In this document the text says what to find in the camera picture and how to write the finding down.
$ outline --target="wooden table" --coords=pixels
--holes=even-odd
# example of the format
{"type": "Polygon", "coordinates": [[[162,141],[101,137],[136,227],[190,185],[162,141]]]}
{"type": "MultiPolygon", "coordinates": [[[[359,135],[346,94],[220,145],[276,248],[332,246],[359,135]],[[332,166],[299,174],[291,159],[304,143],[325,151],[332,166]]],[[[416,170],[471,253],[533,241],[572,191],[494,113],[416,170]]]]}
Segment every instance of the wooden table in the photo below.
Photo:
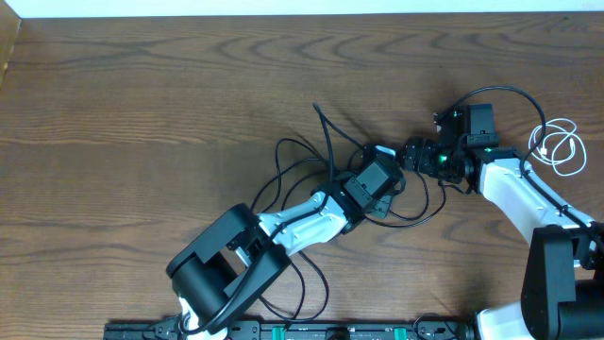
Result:
{"type": "MultiPolygon", "coordinates": [[[[229,207],[251,202],[276,172],[277,139],[325,150],[312,101],[355,138],[397,146],[435,137],[433,112],[493,84],[522,87],[549,118],[579,124],[582,173],[558,178],[535,165],[602,219],[603,14],[26,20],[0,92],[1,337],[99,339],[110,320],[177,313],[165,265],[229,207]]],[[[502,143],[526,149],[539,120],[525,99],[473,102],[493,103],[502,143]]],[[[354,146],[332,135],[343,164],[354,146]]],[[[281,161],[305,157],[284,145],[281,161]]],[[[407,180],[395,207],[413,214],[423,189],[407,180]]],[[[441,194],[428,184],[433,210],[441,194]]],[[[424,226],[363,224],[309,248],[331,287],[321,318],[465,315],[519,299],[528,245],[482,197],[448,198],[424,226]]],[[[322,284],[294,261],[310,315],[322,284]]],[[[292,311],[299,289],[288,269],[265,296],[292,311]]],[[[248,313],[272,319],[258,303],[248,313]]]]}

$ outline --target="robotic arm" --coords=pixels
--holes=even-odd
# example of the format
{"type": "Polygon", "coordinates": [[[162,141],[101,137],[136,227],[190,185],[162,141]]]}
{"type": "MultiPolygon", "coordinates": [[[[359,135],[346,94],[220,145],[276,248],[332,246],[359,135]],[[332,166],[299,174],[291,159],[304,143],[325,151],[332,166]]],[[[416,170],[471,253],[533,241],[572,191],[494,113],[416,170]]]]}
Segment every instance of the robotic arm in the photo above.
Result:
{"type": "Polygon", "coordinates": [[[521,301],[479,313],[482,339],[603,336],[601,225],[556,195],[513,148],[499,146],[491,105],[453,108],[435,123],[437,141],[410,138],[398,152],[365,147],[360,172],[338,174],[298,206],[253,214],[240,204],[225,212],[166,268],[183,306],[183,333],[224,338],[224,328],[290,265],[290,256],[352,231],[366,214],[384,218],[395,185],[404,189],[402,168],[455,184],[465,179],[466,193],[494,202],[530,244],[521,301]],[[243,273],[223,248],[235,251],[243,273]],[[575,282],[577,266],[594,269],[595,278],[575,282]]]}

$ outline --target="white background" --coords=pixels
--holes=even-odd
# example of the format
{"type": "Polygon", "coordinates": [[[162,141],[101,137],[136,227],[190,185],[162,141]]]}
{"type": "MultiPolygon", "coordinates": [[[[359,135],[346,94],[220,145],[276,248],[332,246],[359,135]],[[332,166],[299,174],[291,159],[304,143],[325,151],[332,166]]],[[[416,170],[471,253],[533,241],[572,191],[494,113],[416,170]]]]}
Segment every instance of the white background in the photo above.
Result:
{"type": "Polygon", "coordinates": [[[6,0],[22,18],[604,10],[604,0],[6,0]]]}

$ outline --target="white cable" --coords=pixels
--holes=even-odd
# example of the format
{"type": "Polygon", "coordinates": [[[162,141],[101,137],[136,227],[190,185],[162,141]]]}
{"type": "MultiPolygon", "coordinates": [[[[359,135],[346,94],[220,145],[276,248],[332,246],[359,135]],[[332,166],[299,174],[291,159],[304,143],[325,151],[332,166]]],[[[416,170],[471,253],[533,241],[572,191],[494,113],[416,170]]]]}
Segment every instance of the white cable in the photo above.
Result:
{"type": "MultiPolygon", "coordinates": [[[[557,129],[559,131],[558,132],[551,132],[551,133],[547,134],[545,136],[545,138],[544,138],[544,141],[541,144],[541,147],[537,147],[535,149],[535,151],[532,152],[532,156],[534,158],[536,158],[537,161],[542,162],[543,164],[546,164],[546,165],[550,165],[552,168],[554,168],[554,171],[559,176],[566,177],[566,176],[573,176],[575,174],[578,174],[581,170],[583,170],[583,168],[585,167],[585,164],[587,164],[587,152],[585,151],[585,145],[583,144],[583,141],[575,133],[575,131],[577,131],[577,125],[575,124],[575,122],[573,122],[570,119],[566,119],[566,118],[556,118],[556,119],[550,120],[545,125],[548,128],[555,128],[555,129],[557,129]],[[573,126],[573,129],[571,131],[568,131],[567,129],[565,129],[563,127],[560,127],[558,125],[552,124],[554,122],[567,122],[567,123],[570,123],[573,126]],[[559,135],[563,135],[564,138],[562,138],[556,144],[556,146],[554,146],[554,149],[551,152],[551,156],[548,157],[547,156],[547,148],[545,147],[545,142],[547,141],[547,139],[549,137],[551,137],[551,136],[559,136],[559,135]],[[570,154],[568,155],[568,157],[566,157],[563,160],[556,160],[556,157],[555,157],[556,156],[556,151],[558,151],[558,148],[561,145],[563,145],[564,142],[566,142],[567,140],[568,140],[568,145],[569,145],[569,148],[570,148],[570,154]],[[557,166],[560,165],[560,164],[562,164],[562,163],[568,162],[568,161],[572,160],[573,157],[575,157],[575,153],[576,153],[576,149],[577,149],[577,144],[575,143],[575,140],[577,140],[579,142],[579,144],[581,145],[581,150],[583,151],[583,165],[577,171],[563,174],[560,171],[558,171],[557,166]]],[[[530,149],[533,144],[537,143],[537,132],[539,132],[540,130],[541,130],[541,125],[538,125],[530,133],[530,137],[528,137],[528,149],[530,149]]]]}

